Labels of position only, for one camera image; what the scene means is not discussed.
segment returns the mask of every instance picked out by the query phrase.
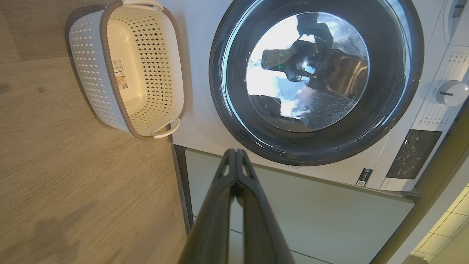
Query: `washing machine door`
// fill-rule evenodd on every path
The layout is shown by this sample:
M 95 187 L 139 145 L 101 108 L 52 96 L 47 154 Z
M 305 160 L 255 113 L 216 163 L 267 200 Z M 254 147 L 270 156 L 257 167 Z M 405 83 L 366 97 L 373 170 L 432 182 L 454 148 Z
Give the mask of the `washing machine door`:
M 252 152 L 289 165 L 333 163 L 399 120 L 423 52 L 410 0 L 235 0 L 212 45 L 212 97 Z

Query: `white plastic basket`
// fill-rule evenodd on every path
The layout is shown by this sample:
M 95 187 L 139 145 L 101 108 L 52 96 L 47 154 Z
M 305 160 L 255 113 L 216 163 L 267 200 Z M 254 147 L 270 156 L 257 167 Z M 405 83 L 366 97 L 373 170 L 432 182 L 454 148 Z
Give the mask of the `white plastic basket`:
M 78 75 L 96 115 L 141 140 L 179 127 L 180 45 L 171 13 L 154 0 L 118 0 L 78 19 L 69 33 Z M 171 124 L 163 133 L 159 130 Z

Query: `basket rim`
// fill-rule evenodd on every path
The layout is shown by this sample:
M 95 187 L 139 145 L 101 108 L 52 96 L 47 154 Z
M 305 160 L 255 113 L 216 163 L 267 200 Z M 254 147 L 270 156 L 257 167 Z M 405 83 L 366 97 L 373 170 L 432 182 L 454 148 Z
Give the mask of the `basket rim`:
M 111 60 L 111 52 L 109 50 L 109 41 L 107 39 L 107 23 L 109 21 L 109 18 L 111 14 L 118 8 L 123 6 L 123 1 L 122 0 L 117 0 L 109 5 L 106 6 L 104 9 L 101 19 L 99 21 L 99 36 L 101 38 L 101 48 L 103 49 L 103 56 L 104 56 L 104 62 L 106 65 L 106 70 L 107 74 L 109 75 L 109 79 L 111 82 L 111 88 L 114 93 L 114 97 L 116 98 L 117 101 L 117 106 L 119 107 L 119 111 L 121 112 L 121 115 L 124 119 L 125 125 L 129 129 L 129 132 L 137 139 L 140 140 L 153 140 L 155 139 L 153 136 L 142 136 L 140 135 L 135 128 L 132 125 L 132 122 L 130 120 L 130 117 L 127 113 L 127 110 L 125 109 L 124 102 L 121 97 L 121 93 L 119 91 L 119 87 L 117 85 L 116 77 L 114 74 L 114 69 L 112 66 L 112 60 Z M 179 27 L 177 26 L 176 19 L 174 16 L 167 10 L 166 8 L 163 8 L 161 12 L 168 17 L 170 20 L 171 24 L 173 25 L 174 32 L 176 34 L 176 42 L 178 46 L 178 52 L 179 52 L 179 59 L 180 59 L 180 64 L 181 64 L 181 72 L 182 72 L 182 89 L 183 89 L 183 95 L 184 95 L 184 100 L 182 104 L 182 109 L 181 112 L 178 116 L 179 119 L 182 119 L 184 116 L 184 112 L 186 110 L 186 84 L 187 84 L 187 79 L 186 79 L 186 67 L 184 67 L 184 56 L 183 56 L 183 49 L 181 45 L 181 35 L 179 31 Z

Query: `wooden floor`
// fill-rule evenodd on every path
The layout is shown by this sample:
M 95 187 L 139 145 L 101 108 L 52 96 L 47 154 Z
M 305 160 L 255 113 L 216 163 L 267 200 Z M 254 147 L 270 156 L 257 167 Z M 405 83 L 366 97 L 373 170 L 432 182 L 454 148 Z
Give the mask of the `wooden floor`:
M 175 263 L 171 146 L 100 122 L 67 29 L 108 0 L 0 0 L 0 264 Z

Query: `product label inside basket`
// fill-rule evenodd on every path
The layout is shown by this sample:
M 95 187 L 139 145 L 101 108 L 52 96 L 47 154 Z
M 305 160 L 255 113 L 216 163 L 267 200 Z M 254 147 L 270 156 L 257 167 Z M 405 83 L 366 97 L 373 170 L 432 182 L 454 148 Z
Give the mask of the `product label inside basket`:
M 127 88 L 127 78 L 125 77 L 124 67 L 122 66 L 121 59 L 112 60 L 114 75 L 116 76 L 117 86 L 119 90 Z

